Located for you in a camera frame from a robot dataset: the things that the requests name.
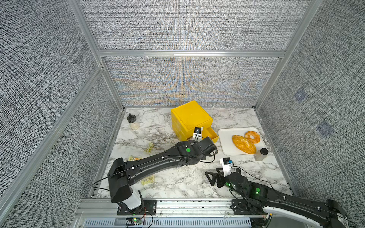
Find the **yellow plastic drawer cabinet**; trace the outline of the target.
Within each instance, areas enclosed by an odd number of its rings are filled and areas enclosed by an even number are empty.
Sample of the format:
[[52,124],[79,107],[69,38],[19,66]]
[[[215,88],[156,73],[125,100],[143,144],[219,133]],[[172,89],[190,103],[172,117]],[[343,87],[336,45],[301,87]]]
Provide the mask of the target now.
[[171,114],[172,129],[180,141],[194,139],[195,128],[202,128],[202,137],[217,143],[219,137],[212,129],[213,119],[196,101],[173,108]]

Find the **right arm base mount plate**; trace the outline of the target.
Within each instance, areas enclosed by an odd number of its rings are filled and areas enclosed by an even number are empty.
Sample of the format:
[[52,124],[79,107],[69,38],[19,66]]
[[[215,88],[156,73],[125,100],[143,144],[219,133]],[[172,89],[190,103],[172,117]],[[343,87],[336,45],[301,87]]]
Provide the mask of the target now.
[[264,215],[262,209],[258,209],[252,206],[251,203],[245,200],[232,199],[231,200],[231,210],[233,210],[235,215]]

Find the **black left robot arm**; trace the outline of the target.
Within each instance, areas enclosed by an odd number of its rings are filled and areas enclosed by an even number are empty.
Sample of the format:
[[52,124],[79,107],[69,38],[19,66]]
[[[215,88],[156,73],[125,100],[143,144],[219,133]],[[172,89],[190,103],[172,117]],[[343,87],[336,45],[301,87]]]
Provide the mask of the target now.
[[207,137],[199,142],[178,142],[168,150],[144,159],[116,159],[107,174],[110,200],[123,203],[129,210],[140,208],[142,195],[132,187],[138,181],[167,169],[204,163],[207,157],[217,153],[215,143]]

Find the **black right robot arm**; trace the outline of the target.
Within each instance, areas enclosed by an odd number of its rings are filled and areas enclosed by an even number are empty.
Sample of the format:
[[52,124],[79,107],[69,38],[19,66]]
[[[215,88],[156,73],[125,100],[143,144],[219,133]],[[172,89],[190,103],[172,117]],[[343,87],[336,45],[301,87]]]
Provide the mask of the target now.
[[334,200],[311,201],[287,195],[260,183],[249,181],[240,171],[224,176],[223,170],[205,172],[209,183],[218,188],[226,187],[240,198],[232,201],[234,214],[266,214],[267,220],[279,215],[313,228],[348,228],[347,213]]

